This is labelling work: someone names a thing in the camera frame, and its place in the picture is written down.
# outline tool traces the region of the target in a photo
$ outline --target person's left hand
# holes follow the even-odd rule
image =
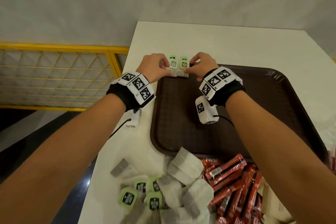
[[[136,71],[143,74],[149,83],[153,83],[164,76],[171,75],[172,72],[167,70],[169,66],[169,61],[163,53],[153,53],[143,57]]]

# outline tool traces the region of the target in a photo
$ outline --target black cable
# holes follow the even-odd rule
[[[110,135],[110,137],[109,137],[109,139],[126,123],[126,122],[128,122],[128,121],[131,121],[132,119],[131,118],[129,118],[128,120],[125,120],[120,126],[119,126],[119,128],[117,128],[116,130],[115,130],[115,132],[113,132],[111,135]]]
[[[235,126],[233,125],[232,121],[231,121],[231,120],[229,120],[228,118],[225,118],[224,116],[220,116],[220,115],[214,115],[214,117],[221,117],[221,118],[223,118],[223,119],[227,120],[228,122],[230,122],[230,123],[231,123],[231,125],[232,125],[233,127],[235,127]]]

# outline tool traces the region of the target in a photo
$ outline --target white table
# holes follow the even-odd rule
[[[336,65],[305,31],[138,22],[124,71],[135,70],[146,54],[191,58],[200,51],[210,53],[220,64],[282,72],[318,130],[335,120]],[[138,128],[121,128],[100,151],[80,224],[119,223],[123,218],[124,211],[117,205],[119,181],[110,175],[121,158],[131,159],[144,174],[163,172],[164,156],[154,149],[149,138],[153,106],[143,110]],[[320,134],[325,143],[336,144],[327,133]]]

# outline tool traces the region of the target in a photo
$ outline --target wrist strap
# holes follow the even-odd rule
[[[111,83],[106,94],[116,94],[126,105],[126,111],[144,108],[155,99],[154,90],[146,77],[130,71]]]
[[[210,105],[223,106],[233,93],[239,90],[245,91],[242,79],[226,67],[213,69],[206,73],[199,89]]]

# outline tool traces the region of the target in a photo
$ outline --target brown tray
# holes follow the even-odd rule
[[[327,150],[288,79],[270,68],[225,66],[243,79],[246,93],[291,128],[324,163]],[[175,156],[184,147],[198,157],[229,160],[238,153],[253,161],[234,127],[224,119],[201,124],[195,99],[201,96],[196,76],[165,77],[158,81],[150,140],[161,153]],[[219,115],[229,118],[226,109],[217,106]]]

